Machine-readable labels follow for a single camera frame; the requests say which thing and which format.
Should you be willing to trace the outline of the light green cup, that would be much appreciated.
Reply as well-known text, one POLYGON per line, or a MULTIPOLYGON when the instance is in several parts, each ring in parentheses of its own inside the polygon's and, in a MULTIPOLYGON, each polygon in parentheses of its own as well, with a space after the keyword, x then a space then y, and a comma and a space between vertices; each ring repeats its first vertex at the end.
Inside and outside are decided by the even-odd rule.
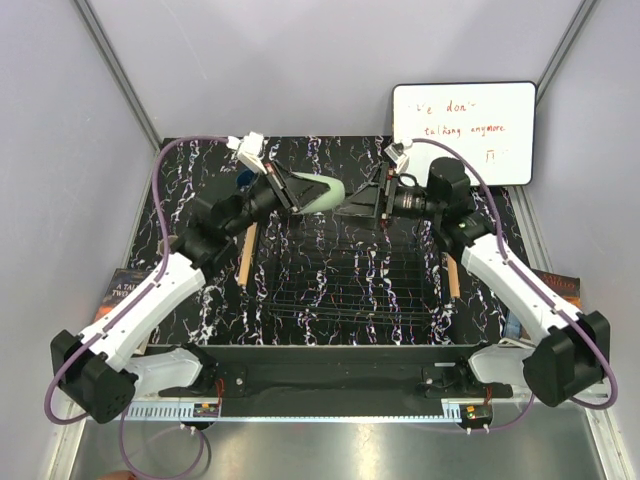
POLYGON ((298 215, 333 210, 345 199, 345 186, 337 178, 293 172, 292 186, 299 205, 298 215))

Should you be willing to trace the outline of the dark blue mug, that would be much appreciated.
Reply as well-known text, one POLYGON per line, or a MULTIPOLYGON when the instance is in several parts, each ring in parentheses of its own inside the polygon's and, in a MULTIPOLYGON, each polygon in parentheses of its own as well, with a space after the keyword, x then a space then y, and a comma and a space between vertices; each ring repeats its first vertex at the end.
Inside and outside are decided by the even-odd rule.
POLYGON ((236 187, 239 191, 246 191, 256 180, 258 174, 246 169, 236 178, 236 187))

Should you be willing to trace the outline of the beige mug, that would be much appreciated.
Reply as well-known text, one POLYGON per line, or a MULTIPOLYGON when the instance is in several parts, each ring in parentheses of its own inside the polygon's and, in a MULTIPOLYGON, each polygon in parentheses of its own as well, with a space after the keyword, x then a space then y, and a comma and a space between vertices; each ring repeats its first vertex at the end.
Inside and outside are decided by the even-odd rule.
MULTIPOLYGON (((172 247, 177 240, 178 240, 177 235, 169 235, 167 240, 169 247, 172 247)), ((164 250, 165 250, 165 241, 161 239, 157 244, 156 253, 159 256, 163 256, 165 254, 164 250)))

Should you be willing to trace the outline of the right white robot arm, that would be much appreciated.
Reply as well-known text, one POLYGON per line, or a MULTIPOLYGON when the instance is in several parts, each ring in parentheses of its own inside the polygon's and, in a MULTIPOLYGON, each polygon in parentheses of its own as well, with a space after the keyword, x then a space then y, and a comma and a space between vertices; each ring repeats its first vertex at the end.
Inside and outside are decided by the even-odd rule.
POLYGON ((425 186, 382 165, 376 177, 348 196, 336 212, 361 228, 395 219, 426 220, 439 250, 484 284, 516 316, 531 346, 493 344, 475 351, 454 371, 454 384, 476 396, 489 384, 528 388, 555 407, 607 379, 610 324, 599 312, 583 313, 548 287, 507 248, 498 221, 475 208, 463 163, 441 157, 425 186))

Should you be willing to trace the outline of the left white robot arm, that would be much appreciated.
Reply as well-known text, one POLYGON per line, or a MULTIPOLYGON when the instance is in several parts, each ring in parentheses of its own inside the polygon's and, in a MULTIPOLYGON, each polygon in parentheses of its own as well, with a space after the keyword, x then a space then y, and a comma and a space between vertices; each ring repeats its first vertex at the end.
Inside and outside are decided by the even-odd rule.
POLYGON ((52 386, 99 424, 112 421, 138 398, 183 388, 203 396, 214 389, 217 361, 194 344, 136 356, 143 340, 185 299, 237 257, 235 239, 274 212, 305 215, 334 209, 345 198, 333 177, 292 172, 278 162, 246 182, 210 185, 193 199, 186 230, 167 243, 159 265, 106 315, 77 335, 51 341, 52 386))

